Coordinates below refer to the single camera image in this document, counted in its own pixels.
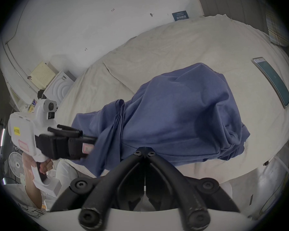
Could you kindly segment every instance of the white wall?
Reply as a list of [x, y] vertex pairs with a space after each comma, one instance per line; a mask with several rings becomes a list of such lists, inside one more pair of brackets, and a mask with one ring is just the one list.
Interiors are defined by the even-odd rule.
[[131, 37], [174, 21], [172, 13], [181, 10], [200, 15], [197, 0], [30, 0], [9, 45], [28, 75], [50, 61], [79, 76]]

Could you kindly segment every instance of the human hand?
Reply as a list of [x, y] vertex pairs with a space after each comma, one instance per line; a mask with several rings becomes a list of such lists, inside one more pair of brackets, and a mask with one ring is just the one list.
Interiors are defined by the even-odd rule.
[[[29, 156], [27, 153], [23, 152], [22, 153], [22, 163], [23, 163], [23, 167], [25, 170], [27, 170], [28, 172], [32, 173], [32, 167], [36, 167], [36, 162], [33, 159], [33, 157]], [[53, 162], [51, 159], [47, 159], [45, 162], [42, 162], [40, 164], [40, 168], [39, 171], [42, 174], [46, 174], [47, 171], [51, 170], [53, 166]]]
[[52, 166], [54, 163], [52, 162], [51, 159], [47, 159], [45, 162], [42, 162], [40, 164], [40, 172], [42, 174], [46, 174], [47, 171], [50, 171], [52, 169]]

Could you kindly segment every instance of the fan grille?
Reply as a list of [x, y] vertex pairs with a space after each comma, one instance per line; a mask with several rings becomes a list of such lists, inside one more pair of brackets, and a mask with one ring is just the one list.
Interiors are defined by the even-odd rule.
[[20, 174], [25, 174], [22, 166], [22, 156], [18, 152], [12, 152], [9, 156], [9, 166], [13, 174], [20, 178]]

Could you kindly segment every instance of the blue sign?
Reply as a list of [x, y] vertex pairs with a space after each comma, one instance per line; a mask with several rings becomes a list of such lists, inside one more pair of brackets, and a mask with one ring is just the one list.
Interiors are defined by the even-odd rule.
[[186, 10], [172, 13], [172, 16], [173, 16], [175, 21], [184, 20], [184, 19], [188, 19], [189, 18], [188, 15], [187, 15]]

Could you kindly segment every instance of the person's arm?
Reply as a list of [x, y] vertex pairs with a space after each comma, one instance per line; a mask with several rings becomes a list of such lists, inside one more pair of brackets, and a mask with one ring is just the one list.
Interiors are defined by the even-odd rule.
[[24, 168], [25, 171], [25, 182], [26, 182], [26, 193], [31, 199], [31, 201], [35, 204], [35, 206], [39, 209], [42, 208], [42, 194], [40, 189], [38, 189], [33, 183], [33, 173], [32, 171]]
[[[35, 206], [39, 209], [42, 208], [42, 194], [40, 189], [38, 189], [35, 184], [33, 183], [33, 172], [31, 166], [36, 167], [36, 162], [34, 159], [26, 154], [25, 152], [22, 153], [22, 163], [25, 172], [25, 182], [26, 182], [26, 193], [31, 199], [31, 201], [35, 204]], [[47, 171], [52, 169], [53, 162], [48, 159], [45, 162], [40, 164], [39, 171], [43, 174], [46, 174]]]

